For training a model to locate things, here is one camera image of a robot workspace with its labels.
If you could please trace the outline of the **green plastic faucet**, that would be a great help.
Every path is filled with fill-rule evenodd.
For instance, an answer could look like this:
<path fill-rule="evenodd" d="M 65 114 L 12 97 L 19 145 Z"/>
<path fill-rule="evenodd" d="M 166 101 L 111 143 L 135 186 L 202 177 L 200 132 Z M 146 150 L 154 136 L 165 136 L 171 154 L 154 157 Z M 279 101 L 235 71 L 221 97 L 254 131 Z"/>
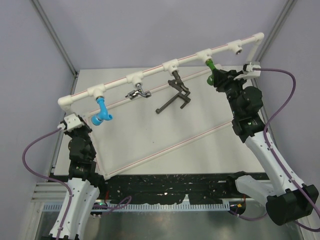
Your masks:
<path fill-rule="evenodd" d="M 210 85 L 210 86 L 214 86 L 215 84 L 215 76 L 214 76 L 214 71 L 216 69 L 216 66 L 213 62 L 213 60 L 210 58 L 208 60 L 206 60 L 205 62 L 206 66 L 210 69 L 211 71 L 211 74 L 209 75 L 209 77 L 207 78 L 207 83 Z"/>

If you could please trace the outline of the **white PVC pipe frame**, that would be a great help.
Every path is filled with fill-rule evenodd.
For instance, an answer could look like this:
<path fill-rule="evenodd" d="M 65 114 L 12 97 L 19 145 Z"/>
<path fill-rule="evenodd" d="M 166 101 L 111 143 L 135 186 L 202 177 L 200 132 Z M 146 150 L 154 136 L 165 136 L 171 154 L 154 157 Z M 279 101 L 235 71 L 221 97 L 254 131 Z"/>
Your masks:
<path fill-rule="evenodd" d="M 211 71 L 206 60 L 222 52 L 236 56 L 243 46 L 252 44 L 247 56 L 251 60 L 263 39 L 264 34 L 259 32 L 149 69 L 81 70 L 81 91 L 60 97 L 57 102 L 66 116 L 75 113 L 92 128 L 96 170 L 106 180 L 140 169 L 148 173 L 170 172 L 173 165 L 167 157 L 169 152 L 229 127 L 232 122 L 225 97 L 207 85 Z M 157 114 L 156 109 L 179 93 L 168 84 L 174 79 L 173 71 L 178 71 L 189 88 L 191 101 L 180 109 L 184 101 L 178 98 Z M 142 83 L 142 89 L 150 91 L 151 97 L 125 98 L 137 83 Z M 99 97 L 104 98 L 113 119 L 95 126 L 91 117 L 100 112 L 96 102 Z"/>

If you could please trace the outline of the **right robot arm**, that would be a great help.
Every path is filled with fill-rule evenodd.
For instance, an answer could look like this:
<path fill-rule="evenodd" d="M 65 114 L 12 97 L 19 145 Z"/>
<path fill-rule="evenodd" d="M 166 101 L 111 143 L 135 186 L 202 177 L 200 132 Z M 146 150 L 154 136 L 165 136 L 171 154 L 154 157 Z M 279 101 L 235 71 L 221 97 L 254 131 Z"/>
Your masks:
<path fill-rule="evenodd" d="M 231 197 L 247 195 L 265 206 L 271 220 L 278 226 L 311 215 L 319 196 L 317 188 L 306 185 L 270 140 L 267 126 L 258 112 L 263 107 L 262 92 L 246 83 L 243 71 L 213 69 L 207 80 L 217 92 L 225 93 L 233 119 L 232 129 L 255 155 L 271 186 L 255 180 L 244 171 L 227 177 L 226 191 Z"/>

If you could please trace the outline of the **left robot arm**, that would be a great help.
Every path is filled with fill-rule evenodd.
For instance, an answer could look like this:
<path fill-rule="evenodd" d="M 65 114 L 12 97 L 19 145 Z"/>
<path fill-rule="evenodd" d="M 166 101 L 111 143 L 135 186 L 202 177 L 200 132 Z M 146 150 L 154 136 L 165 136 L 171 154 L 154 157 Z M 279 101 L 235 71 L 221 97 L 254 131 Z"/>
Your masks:
<path fill-rule="evenodd" d="M 92 129 L 76 114 L 60 123 L 68 143 L 70 165 L 66 196 L 48 236 L 42 240 L 83 240 L 85 228 L 96 199 L 107 193 L 105 179 L 96 172 L 96 150 L 90 138 Z"/>

